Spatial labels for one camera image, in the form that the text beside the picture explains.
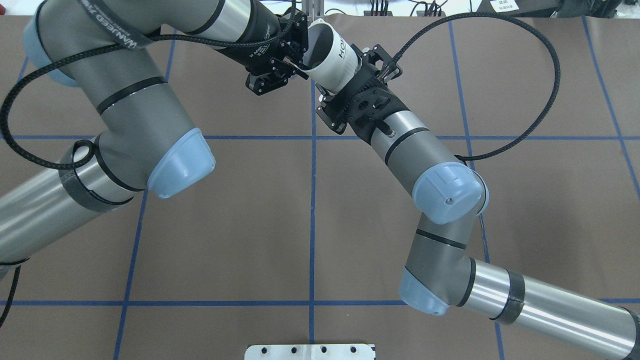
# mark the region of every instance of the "light blue plastic cap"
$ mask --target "light blue plastic cap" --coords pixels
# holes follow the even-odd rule
[[[461,218],[478,203],[484,186],[461,163],[440,163],[428,168],[415,182],[413,202],[436,224]]]
[[[398,293],[402,301],[423,313],[442,316],[449,308],[446,302],[422,285],[406,268],[402,273],[402,281],[400,282]]]
[[[147,181],[149,190],[161,199],[171,197],[202,179],[216,166],[216,159],[194,127],[164,154]]]
[[[27,53],[29,60],[38,69],[52,63],[49,55],[44,51],[42,43],[40,42],[40,37],[38,36],[36,18],[39,13],[40,9],[38,8],[38,11],[31,17],[31,21],[29,21],[27,27],[24,28],[24,32],[22,34],[22,45],[24,46],[24,51]],[[78,87],[77,81],[65,75],[64,72],[60,71],[60,69],[51,71],[49,73],[49,77],[53,81],[61,83],[62,85]]]

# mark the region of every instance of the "white mounting plate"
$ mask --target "white mounting plate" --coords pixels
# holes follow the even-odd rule
[[[367,344],[253,345],[244,360],[375,360],[375,349]]]

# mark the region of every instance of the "white cup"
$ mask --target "white cup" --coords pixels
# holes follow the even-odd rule
[[[358,70],[358,56],[351,46],[323,19],[308,29],[309,50],[302,59],[305,70],[318,84],[333,94],[342,90]]]

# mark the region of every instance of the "robotic arm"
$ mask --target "robotic arm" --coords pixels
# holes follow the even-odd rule
[[[407,304],[433,315],[443,315],[451,304],[467,307],[608,359],[640,359],[637,313],[467,257],[488,188],[389,90],[387,82],[402,73],[397,60],[379,45],[363,51],[348,46],[321,20],[307,33],[307,16],[290,15],[278,18],[256,0],[44,3],[25,30],[36,66],[114,40],[132,51],[83,59],[51,74],[79,85],[108,129],[94,139],[95,156],[87,164],[44,170],[0,199],[0,278],[136,193],[148,188],[170,197],[213,170],[215,159],[200,130],[139,49],[161,24],[230,42],[269,39],[290,26],[278,41],[216,50],[247,68],[246,85],[257,95],[284,86],[294,74],[313,78],[322,93],[317,114],[327,126],[341,134],[349,124],[412,196],[423,215],[399,290]],[[74,146],[62,162],[87,152]]]

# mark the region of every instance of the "sticker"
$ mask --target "sticker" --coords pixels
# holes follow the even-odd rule
[[[516,4],[516,0],[491,0],[490,3],[497,13],[512,12],[520,9]]]

